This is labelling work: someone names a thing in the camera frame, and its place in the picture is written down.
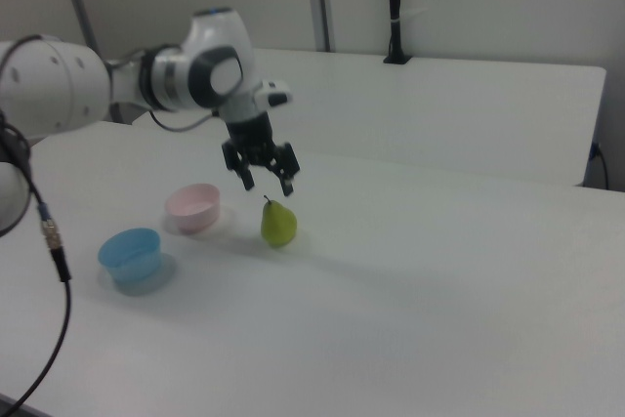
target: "table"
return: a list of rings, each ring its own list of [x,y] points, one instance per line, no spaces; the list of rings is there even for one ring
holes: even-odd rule
[[[263,169],[245,192],[219,143],[98,123],[34,148],[75,307],[30,405],[63,417],[625,408],[621,194],[300,151],[284,200]],[[222,190],[224,213],[181,236],[162,203],[197,182]],[[298,216],[280,250],[259,235],[263,194]],[[97,252],[133,227],[161,233],[166,269],[122,290]],[[63,289],[33,211],[0,259],[0,392],[17,396],[56,339]]]
[[[278,141],[331,155],[566,186],[584,180],[604,88],[598,67],[257,50],[262,77],[294,102],[271,112]],[[205,110],[160,113],[173,126]],[[135,125],[155,128],[148,115]],[[219,123],[198,135],[228,133]]]

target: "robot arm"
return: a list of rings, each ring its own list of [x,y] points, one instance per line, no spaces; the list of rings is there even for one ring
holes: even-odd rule
[[[114,103],[216,110],[230,134],[223,144],[226,166],[245,188],[254,186],[249,166],[255,165],[278,176],[284,195],[293,191],[300,167],[291,145],[273,142],[267,115],[270,108],[290,102],[291,93],[284,82],[259,79],[252,44],[235,11],[199,12],[181,45],[160,46],[109,67]]]
[[[13,44],[0,43],[0,58]],[[42,37],[13,51],[0,76],[0,112],[28,138],[102,120],[111,103],[211,109],[229,130],[222,145],[227,168],[249,190],[250,165],[264,166],[278,176],[285,195],[293,191],[300,167],[291,145],[273,142],[267,111],[290,101],[285,83],[259,79],[243,21],[228,8],[195,14],[180,45],[117,62],[104,63],[87,47]],[[0,236],[23,215],[27,201],[26,185],[8,160],[0,148]]]

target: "pear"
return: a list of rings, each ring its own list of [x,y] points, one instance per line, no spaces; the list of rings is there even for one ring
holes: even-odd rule
[[[265,196],[261,235],[271,247],[284,246],[295,237],[297,219],[295,214],[275,200]]]

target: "pink bowl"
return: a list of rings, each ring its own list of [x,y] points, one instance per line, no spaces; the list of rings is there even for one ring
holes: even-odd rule
[[[219,217],[219,190],[205,184],[178,189],[165,202],[165,210],[180,231],[200,231]]]

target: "black cable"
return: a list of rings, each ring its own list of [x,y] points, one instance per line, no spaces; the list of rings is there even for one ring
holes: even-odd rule
[[[107,64],[111,69],[116,69],[126,65],[127,63],[131,63],[133,59],[139,59],[141,56],[138,56],[138,54],[142,53],[143,55],[145,52],[146,50],[144,48],[135,49],[130,53],[126,54],[123,58],[116,61],[107,62]]]
[[[607,165],[605,164],[605,157],[602,149],[600,147],[597,148],[597,156],[602,160],[602,166],[604,167],[604,180],[605,180],[605,190],[609,190],[609,179],[607,177]]]
[[[166,131],[169,131],[169,132],[186,132],[186,131],[190,131],[192,129],[195,129],[196,127],[201,126],[202,124],[204,124],[209,119],[215,117],[217,115],[217,113],[216,113],[216,111],[213,111],[208,116],[204,116],[201,119],[195,121],[193,124],[189,124],[188,126],[185,126],[185,127],[169,127],[169,126],[166,126],[165,124],[163,124],[162,122],[160,122],[158,119],[156,119],[156,116],[154,115],[154,113],[152,111],[149,112],[149,115],[151,116],[152,120],[156,123],[156,125],[158,125],[158,127],[162,128],[162,129],[165,129]]]
[[[55,345],[55,348],[52,351],[50,358],[48,358],[48,362],[46,363],[46,366],[44,366],[43,370],[41,370],[41,373],[39,373],[39,376],[32,383],[30,388],[28,388],[28,390],[23,394],[23,396],[20,397],[11,407],[9,407],[9,410],[7,410],[0,417],[9,417],[14,412],[16,412],[21,407],[22,404],[26,402],[26,400],[30,397],[30,395],[34,393],[34,391],[39,387],[43,379],[46,377],[46,375],[50,371],[50,368],[52,368],[52,364],[55,362],[57,355],[59,354],[59,351],[61,350],[61,346],[63,345],[63,341],[65,339],[65,334],[67,333],[67,326],[69,325],[69,316],[71,314],[71,289],[69,288],[69,282],[65,282],[64,286],[65,286],[65,318],[62,321],[61,333],[59,334],[59,339],[57,339],[57,344]]]
[[[20,131],[18,131],[13,126],[9,127],[9,124],[4,122],[4,114],[0,113],[0,131],[1,131],[1,129],[3,127],[7,128],[7,129],[11,129],[12,132],[15,132],[18,135],[18,138],[20,140],[24,140],[25,141],[25,137],[23,136],[23,134]],[[28,189],[30,190],[30,192],[32,192],[32,194],[37,199],[37,203],[40,204],[40,205],[44,204],[45,202],[43,201],[43,197],[41,197],[41,194],[39,193],[39,189],[37,189],[37,186],[32,181],[32,178],[30,178],[30,174],[29,174],[28,170],[26,170],[26,168],[22,167],[21,162],[18,159],[18,156],[15,155],[15,153],[13,152],[13,149],[4,141],[4,139],[2,138],[2,132],[0,132],[0,146],[7,153],[7,156],[9,157],[11,162],[15,166],[17,166],[18,169],[21,171],[21,174],[23,175],[23,178],[26,180],[26,183],[28,184]]]
[[[2,76],[4,69],[11,58],[11,55],[24,43],[29,41],[41,40],[43,39],[40,35],[31,35],[25,36],[22,39],[16,41],[11,47],[7,50],[2,61],[0,61],[0,82],[2,81]],[[44,202],[37,186],[32,181],[30,177],[30,172],[27,168],[24,167],[21,159],[14,153],[11,146],[4,139],[4,132],[11,132],[18,139],[19,144],[25,146],[25,151],[28,156],[30,155],[30,145],[26,140],[25,136],[14,126],[6,122],[6,118],[2,110],[0,109],[0,146],[4,149],[9,160],[13,165],[15,165],[22,173],[24,179],[28,183],[28,188],[30,192],[32,192],[37,199],[38,207],[37,210],[39,212],[39,216],[42,222],[42,230],[44,232],[44,236],[46,238],[46,242],[48,244],[48,248],[50,249],[50,255],[52,256],[52,260],[57,267],[57,272],[59,273],[59,277],[61,282],[65,287],[65,315],[62,322],[61,333],[59,334],[59,338],[57,339],[57,343],[52,351],[52,354],[48,358],[46,365],[43,370],[37,376],[37,379],[30,385],[28,390],[0,417],[9,417],[14,414],[18,409],[20,409],[21,405],[26,402],[26,400],[34,393],[34,391],[39,387],[43,379],[46,377],[50,368],[52,368],[53,363],[57,359],[57,355],[61,350],[61,346],[63,345],[63,341],[65,339],[65,334],[67,333],[67,326],[69,325],[69,317],[71,315],[71,289],[69,287],[69,280],[71,279],[71,275],[69,274],[69,269],[67,267],[67,262],[65,260],[65,254],[63,252],[63,245],[61,243],[61,238],[59,236],[58,229],[54,223],[54,220],[50,216],[48,211],[48,206]]]

